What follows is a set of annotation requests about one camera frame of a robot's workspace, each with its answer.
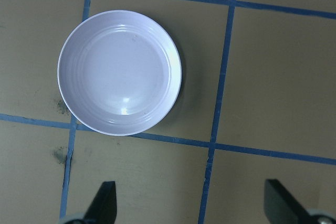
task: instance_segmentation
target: tan surface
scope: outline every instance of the tan surface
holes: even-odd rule
[[[116,223],[195,223],[206,158],[205,148],[77,132],[67,213],[86,209],[114,180]]]
[[[68,131],[0,121],[0,222],[56,223]]]
[[[336,213],[334,166],[217,151],[205,223],[269,223],[264,181],[274,178],[305,208]]]

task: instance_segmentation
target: beige floor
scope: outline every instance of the beige floor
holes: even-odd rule
[[[334,0],[239,1],[336,12]],[[70,122],[57,60],[83,5],[0,0],[1,223],[58,220],[69,130],[48,126]],[[228,6],[91,0],[89,16],[111,9],[153,18],[181,55],[179,98],[147,133],[209,142]],[[335,37],[335,19],[236,7],[217,143],[336,159]],[[85,211],[101,182],[115,180],[116,223],[197,223],[207,155],[205,147],[76,131],[67,214]],[[204,223],[267,223],[266,178],[336,215],[334,165],[216,150]]]

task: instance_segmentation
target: floor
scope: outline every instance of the floor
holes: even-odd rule
[[[175,41],[183,83],[134,136],[90,131],[57,84],[84,19],[143,13]],[[334,0],[0,0],[0,222],[56,223],[117,183],[116,223],[268,223],[266,178],[336,214]]]

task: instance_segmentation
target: plate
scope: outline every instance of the plate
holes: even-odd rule
[[[65,104],[87,127],[132,135],[161,121],[181,86],[181,62],[168,33],[128,10],[96,14],[69,35],[58,61]]]

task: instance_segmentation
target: dark stain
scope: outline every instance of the dark stain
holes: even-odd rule
[[[60,165],[64,165],[67,160],[67,150],[68,149],[66,147],[59,146],[52,151],[53,157]]]
[[[62,115],[70,115],[70,111],[63,100],[57,101],[57,111]]]

